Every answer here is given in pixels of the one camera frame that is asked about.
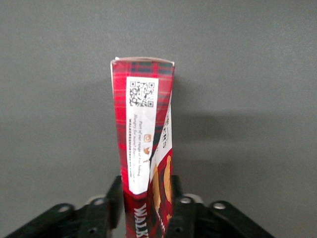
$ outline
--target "metal screw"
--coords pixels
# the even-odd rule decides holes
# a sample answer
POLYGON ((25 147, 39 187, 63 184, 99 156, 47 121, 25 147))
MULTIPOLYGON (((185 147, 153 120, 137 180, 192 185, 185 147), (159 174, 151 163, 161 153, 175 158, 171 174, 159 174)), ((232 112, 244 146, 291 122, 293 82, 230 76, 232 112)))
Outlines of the metal screw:
POLYGON ((220 202, 215 203, 215 204, 213 205, 213 207, 214 207, 215 209, 220 209, 220 210, 223 210, 223 209, 226 208, 226 206, 225 206, 224 204, 220 203, 220 202))
POLYGON ((191 203, 192 200, 190 198, 188 198, 188 197, 183 197, 183 198, 180 199, 180 202, 188 204, 188 203, 191 203))
POLYGON ((66 212, 69 209, 69 206, 62 206, 59 208, 58 212, 66 212))
POLYGON ((98 206, 98 205, 101 205, 101 204, 103 204, 104 203, 104 200, 102 199, 102 198, 100 198, 100 199, 97 199, 95 202, 94 202, 94 205, 95 206, 98 206))

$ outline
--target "screw hole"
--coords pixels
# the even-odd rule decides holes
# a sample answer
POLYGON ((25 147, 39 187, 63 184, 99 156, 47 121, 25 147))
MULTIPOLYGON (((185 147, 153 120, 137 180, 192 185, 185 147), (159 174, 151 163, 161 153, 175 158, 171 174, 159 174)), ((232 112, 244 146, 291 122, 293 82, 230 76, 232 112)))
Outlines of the screw hole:
POLYGON ((183 232, 183 228, 177 227, 177 228, 175 229, 175 231, 176 231, 177 233, 181 233, 181 232, 183 232))
POLYGON ((91 235, 95 234, 96 232, 97 232, 97 228, 96 227, 91 228, 91 229, 88 230, 88 233, 91 234, 91 235))

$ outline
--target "cardboard box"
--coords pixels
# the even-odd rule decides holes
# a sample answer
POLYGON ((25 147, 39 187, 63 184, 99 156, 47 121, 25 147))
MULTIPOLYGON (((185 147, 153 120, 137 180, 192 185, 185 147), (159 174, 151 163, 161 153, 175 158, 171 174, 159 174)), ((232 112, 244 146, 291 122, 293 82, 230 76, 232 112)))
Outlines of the cardboard box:
POLYGON ((171 217, 173 74, 164 59, 111 62, 128 238, 160 238, 171 217))

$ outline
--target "red tartan box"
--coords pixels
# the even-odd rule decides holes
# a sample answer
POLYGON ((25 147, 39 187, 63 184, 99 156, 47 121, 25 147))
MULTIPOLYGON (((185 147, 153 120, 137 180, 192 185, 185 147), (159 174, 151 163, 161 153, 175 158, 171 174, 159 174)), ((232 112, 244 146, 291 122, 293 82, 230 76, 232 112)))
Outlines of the red tartan box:
POLYGON ((171 217, 173 74, 164 59, 111 62, 128 238, 160 238, 171 217))

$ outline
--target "biscuit image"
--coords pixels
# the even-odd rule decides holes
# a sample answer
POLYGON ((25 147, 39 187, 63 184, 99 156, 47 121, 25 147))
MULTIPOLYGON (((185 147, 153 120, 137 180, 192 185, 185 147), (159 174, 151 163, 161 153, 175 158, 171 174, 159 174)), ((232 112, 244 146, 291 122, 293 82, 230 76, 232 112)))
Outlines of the biscuit image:
POLYGON ((158 173, 158 167, 155 165, 154 171, 153 171, 153 199, 154 199, 154 206, 155 210, 159 210, 160 206, 160 193, 159 193, 159 173, 158 173))
POLYGON ((172 188, 170 184, 170 161, 171 157, 167 157, 166 167, 164 171, 164 188, 165 188, 165 195, 167 200, 172 203, 172 188))

